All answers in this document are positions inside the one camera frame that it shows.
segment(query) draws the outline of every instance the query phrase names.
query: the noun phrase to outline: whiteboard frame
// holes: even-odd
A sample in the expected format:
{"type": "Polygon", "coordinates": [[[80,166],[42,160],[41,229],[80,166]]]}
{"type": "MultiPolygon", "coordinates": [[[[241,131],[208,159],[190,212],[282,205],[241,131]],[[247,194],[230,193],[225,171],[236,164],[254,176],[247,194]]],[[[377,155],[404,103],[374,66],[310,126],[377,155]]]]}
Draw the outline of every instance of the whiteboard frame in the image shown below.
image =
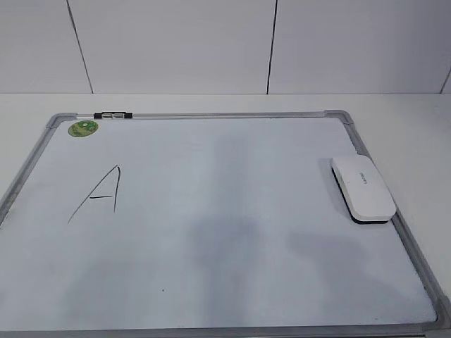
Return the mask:
{"type": "MultiPolygon", "coordinates": [[[[193,114],[134,114],[133,120],[170,120],[206,118],[337,118],[345,127],[358,154],[370,157],[354,122],[346,111],[322,111],[304,113],[193,113],[193,114]]],[[[20,193],[42,152],[50,142],[56,128],[63,121],[92,120],[94,114],[60,113],[47,123],[31,154],[0,201],[0,227],[8,211],[20,193]]],[[[186,338],[186,337],[411,337],[429,335],[434,332],[443,337],[451,329],[451,303],[434,277],[415,238],[410,232],[399,209],[392,218],[410,260],[431,298],[437,319],[435,322],[396,325],[341,325],[299,327],[218,327],[189,329],[144,329],[144,330],[78,330],[78,331],[0,331],[0,337],[59,338],[59,337],[117,337],[117,338],[186,338]]]]}

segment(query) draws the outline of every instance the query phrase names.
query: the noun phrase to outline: green sticker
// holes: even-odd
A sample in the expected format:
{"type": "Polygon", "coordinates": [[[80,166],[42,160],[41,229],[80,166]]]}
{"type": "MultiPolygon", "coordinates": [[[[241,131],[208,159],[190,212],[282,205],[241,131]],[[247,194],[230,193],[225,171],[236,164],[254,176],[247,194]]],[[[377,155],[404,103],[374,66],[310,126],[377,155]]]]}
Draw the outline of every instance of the green sticker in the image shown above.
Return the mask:
{"type": "Polygon", "coordinates": [[[99,125],[94,121],[80,121],[69,127],[69,135],[74,137],[85,137],[94,134],[99,125]]]}

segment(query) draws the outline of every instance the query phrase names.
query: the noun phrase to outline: whiteboard eraser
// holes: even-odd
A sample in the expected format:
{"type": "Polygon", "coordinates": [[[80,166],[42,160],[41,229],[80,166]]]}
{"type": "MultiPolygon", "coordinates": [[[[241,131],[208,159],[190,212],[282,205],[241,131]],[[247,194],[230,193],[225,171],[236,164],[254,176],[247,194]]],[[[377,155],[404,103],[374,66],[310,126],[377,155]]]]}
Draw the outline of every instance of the whiteboard eraser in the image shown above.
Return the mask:
{"type": "Polygon", "coordinates": [[[386,223],[396,205],[373,161],[363,155],[332,158],[332,171],[352,219],[359,224],[386,223]]]}

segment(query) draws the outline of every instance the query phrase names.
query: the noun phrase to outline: white wall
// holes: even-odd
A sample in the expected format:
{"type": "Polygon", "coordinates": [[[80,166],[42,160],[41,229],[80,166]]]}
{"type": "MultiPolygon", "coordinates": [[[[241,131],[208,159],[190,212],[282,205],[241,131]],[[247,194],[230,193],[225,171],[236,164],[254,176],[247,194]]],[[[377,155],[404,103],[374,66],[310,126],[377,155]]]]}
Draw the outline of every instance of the white wall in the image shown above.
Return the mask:
{"type": "MultiPolygon", "coordinates": [[[[69,2],[94,93],[266,93],[276,0],[69,2]]],[[[450,19],[451,0],[278,0],[269,93],[438,93],[450,19]]],[[[90,90],[66,0],[0,0],[0,92],[90,90]]]]}
{"type": "Polygon", "coordinates": [[[279,0],[270,93],[438,93],[450,0],[279,0]]]}
{"type": "Polygon", "coordinates": [[[96,93],[265,94],[275,0],[70,0],[96,93]]]}
{"type": "Polygon", "coordinates": [[[0,1],[0,92],[91,92],[65,1],[0,1]]]}

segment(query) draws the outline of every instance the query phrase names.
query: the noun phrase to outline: whiteboard surface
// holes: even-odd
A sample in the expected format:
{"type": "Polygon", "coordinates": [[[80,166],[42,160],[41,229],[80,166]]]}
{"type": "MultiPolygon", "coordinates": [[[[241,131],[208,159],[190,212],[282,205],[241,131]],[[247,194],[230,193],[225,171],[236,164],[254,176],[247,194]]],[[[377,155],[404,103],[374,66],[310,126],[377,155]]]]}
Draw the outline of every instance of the whiteboard surface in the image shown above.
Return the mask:
{"type": "Polygon", "coordinates": [[[0,330],[435,320],[391,223],[350,220],[339,120],[99,121],[83,138],[71,123],[0,228],[0,330]],[[68,223],[115,165],[116,212],[89,199],[68,223]]]}

